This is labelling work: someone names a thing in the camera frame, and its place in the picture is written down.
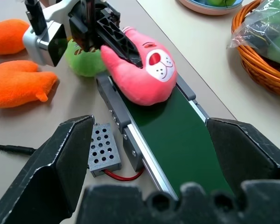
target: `pink plush toy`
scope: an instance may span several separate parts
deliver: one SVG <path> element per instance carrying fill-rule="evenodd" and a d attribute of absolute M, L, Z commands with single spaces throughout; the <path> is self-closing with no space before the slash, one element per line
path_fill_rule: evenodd
<path fill-rule="evenodd" d="M 150 106 L 166 101 L 177 78 L 170 53 L 163 45 L 134 28 L 127 27 L 123 32 L 136 45 L 143 68 L 120 59 L 112 49 L 102 46 L 102 59 L 115 83 L 136 104 Z"/>

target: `wicker basket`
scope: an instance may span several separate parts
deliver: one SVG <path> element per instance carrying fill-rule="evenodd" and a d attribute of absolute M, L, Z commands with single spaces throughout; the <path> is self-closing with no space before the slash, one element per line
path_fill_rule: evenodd
<path fill-rule="evenodd" d="M 234 32 L 252 10 L 258 7 L 260 0 L 244 6 L 233 18 L 231 31 Z M 242 58 L 242 65 L 250 77 L 267 90 L 280 95 L 280 64 L 264 60 L 249 46 L 237 47 Z"/>

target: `plastic bag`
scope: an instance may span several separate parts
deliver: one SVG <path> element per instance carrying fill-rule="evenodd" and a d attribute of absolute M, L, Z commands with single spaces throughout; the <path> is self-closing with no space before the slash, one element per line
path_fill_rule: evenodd
<path fill-rule="evenodd" d="M 259 55 L 280 63 L 280 0 L 264 0 L 232 34 L 228 48 L 252 47 Z"/>

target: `bowl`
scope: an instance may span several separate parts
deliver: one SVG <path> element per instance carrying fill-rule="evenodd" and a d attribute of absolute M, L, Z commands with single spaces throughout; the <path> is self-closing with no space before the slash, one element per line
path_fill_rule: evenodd
<path fill-rule="evenodd" d="M 236 0 L 232 6 L 209 6 L 206 0 L 179 0 L 185 7 L 206 15 L 225 15 L 237 11 L 242 6 L 243 0 Z"/>

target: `plush toy nose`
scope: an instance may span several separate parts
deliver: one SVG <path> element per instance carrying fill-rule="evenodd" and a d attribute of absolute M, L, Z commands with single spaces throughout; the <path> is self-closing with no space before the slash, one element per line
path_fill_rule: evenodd
<path fill-rule="evenodd" d="M 161 56 L 158 53 L 153 53 L 149 58 L 149 65 L 157 64 L 161 60 Z"/>

